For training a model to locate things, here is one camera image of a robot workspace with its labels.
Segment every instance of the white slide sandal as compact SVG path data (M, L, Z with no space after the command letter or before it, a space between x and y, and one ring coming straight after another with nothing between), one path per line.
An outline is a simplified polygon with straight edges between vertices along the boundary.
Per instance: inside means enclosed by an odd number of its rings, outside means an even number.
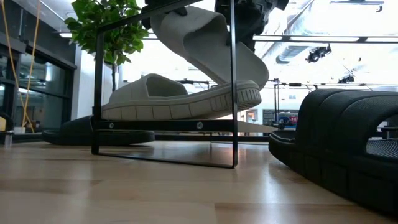
M238 110L261 103L259 87L238 80ZM112 93L102 117L118 121L214 119L231 114L231 84L188 95L185 87L157 74L148 74Z
M175 12L151 17L152 30L171 51L219 85L231 82L231 47L225 17L193 6L188 14ZM269 78L264 62L243 43L236 43L237 80L252 80L262 89Z

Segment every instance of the black slide sandal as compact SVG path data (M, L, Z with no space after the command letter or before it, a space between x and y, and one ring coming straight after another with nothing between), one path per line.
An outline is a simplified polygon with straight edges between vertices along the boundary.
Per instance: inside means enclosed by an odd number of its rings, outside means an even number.
M90 146L93 140L92 116L66 122L59 131L43 131L45 142L60 146ZM100 146L128 146L155 141L150 131L118 131L100 133Z
M394 213L398 211L398 142L368 139L381 122L398 114L397 101L398 94L390 92L334 93L307 119L307 125L312 123L310 132L272 133L270 152L341 196ZM306 135L297 144L294 138Z

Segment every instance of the potted plant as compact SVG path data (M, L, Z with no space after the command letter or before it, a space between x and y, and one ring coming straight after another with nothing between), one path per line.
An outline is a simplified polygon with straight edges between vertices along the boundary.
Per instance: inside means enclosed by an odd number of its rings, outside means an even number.
M72 3L77 19L65 20L72 33L72 42L89 54L95 53L96 31L99 27L134 16L141 10L136 0L76 0ZM131 61L129 54L140 52L144 47L142 39L148 30L141 23L129 24L105 33L104 62L112 66L112 91L116 89L116 67Z

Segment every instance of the black shelf rack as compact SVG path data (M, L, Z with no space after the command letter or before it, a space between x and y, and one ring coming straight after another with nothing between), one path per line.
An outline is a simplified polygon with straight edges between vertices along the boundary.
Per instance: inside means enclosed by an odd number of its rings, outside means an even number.
M126 159L138 159L145 161L169 162L174 164L189 164L196 166L220 167L233 169L238 164L238 99L236 95L236 39L235 39L235 13L234 0L230 2L231 12L231 92L232 92L232 120L175 120L175 121L105 121L102 120L101 97L102 97L102 79L103 79L103 57L104 57L104 34L109 30L116 29L128 24L140 22L151 16L173 11L187 5L199 2L201 0L179 0L155 7L138 15L122 19L112 24L107 24L98 29L96 40L95 57L95 92L94 92L94 120L93 130L94 138L91 146L91 153L100 156L121 157ZM190 132L229 132L232 133L232 161L230 164L217 164L210 162L191 162L170 159L156 159L152 157L132 156L120 153L100 152L98 139L99 133L103 131L190 131ZM218 137L213 136L212 140L217 141Z

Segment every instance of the slide sandal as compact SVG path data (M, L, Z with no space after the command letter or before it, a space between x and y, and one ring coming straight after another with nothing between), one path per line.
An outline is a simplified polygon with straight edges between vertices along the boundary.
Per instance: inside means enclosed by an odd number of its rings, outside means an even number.
M369 140L380 123L398 114L398 93L338 91L329 94L297 132L271 134L270 152L292 170L340 196L398 212L397 139ZM314 91L314 95L325 95ZM299 126L312 123L312 129Z
M217 12L188 6L188 14L175 12L151 17L158 39L219 85L231 82L231 47L225 17ZM243 43L236 43L237 80L252 80L260 90L269 72L264 62Z
M42 139L60 146L90 146L93 141L92 116L76 119L63 124L59 131L43 131ZM101 132L100 146L128 146L155 141L150 131Z
M261 103L259 87L251 80L236 82L238 110ZM112 93L103 106L103 119L150 121L213 119L231 114L231 84L188 95L185 87L157 74L148 74Z

